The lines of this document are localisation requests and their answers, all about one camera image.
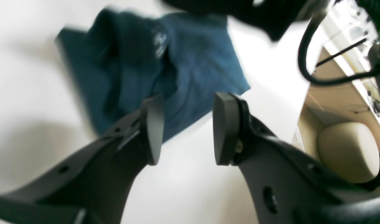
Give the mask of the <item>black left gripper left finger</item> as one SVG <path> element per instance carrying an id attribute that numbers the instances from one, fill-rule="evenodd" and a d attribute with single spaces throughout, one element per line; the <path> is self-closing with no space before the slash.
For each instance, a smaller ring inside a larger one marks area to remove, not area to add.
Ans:
<path id="1" fill-rule="evenodd" d="M 98 140 L 29 184 L 0 194 L 0 219 L 12 224 L 119 224 L 136 176 L 158 163 L 164 99 L 146 98 Z"/>

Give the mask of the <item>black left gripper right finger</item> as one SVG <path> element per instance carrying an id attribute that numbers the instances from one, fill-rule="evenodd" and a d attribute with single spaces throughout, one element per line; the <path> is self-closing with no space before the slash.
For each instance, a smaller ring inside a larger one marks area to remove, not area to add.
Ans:
<path id="1" fill-rule="evenodd" d="M 238 166 L 260 224 L 380 224 L 380 196 L 278 139 L 237 95 L 213 101 L 217 165 Z"/>

